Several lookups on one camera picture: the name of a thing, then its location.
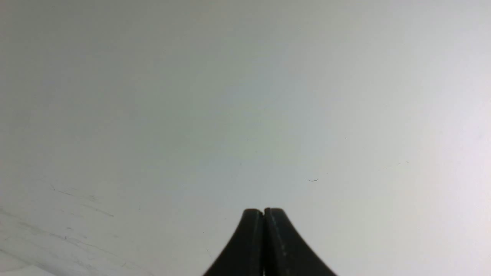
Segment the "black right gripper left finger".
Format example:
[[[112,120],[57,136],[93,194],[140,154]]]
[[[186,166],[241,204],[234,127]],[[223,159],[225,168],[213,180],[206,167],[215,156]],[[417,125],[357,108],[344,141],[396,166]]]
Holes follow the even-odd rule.
[[[204,275],[263,275],[263,230],[263,213],[257,209],[244,210],[231,239]]]

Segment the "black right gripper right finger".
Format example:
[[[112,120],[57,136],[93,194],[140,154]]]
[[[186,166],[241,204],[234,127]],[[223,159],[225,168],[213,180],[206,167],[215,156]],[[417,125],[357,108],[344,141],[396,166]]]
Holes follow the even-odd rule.
[[[264,213],[266,276],[335,276],[300,236],[283,209]]]

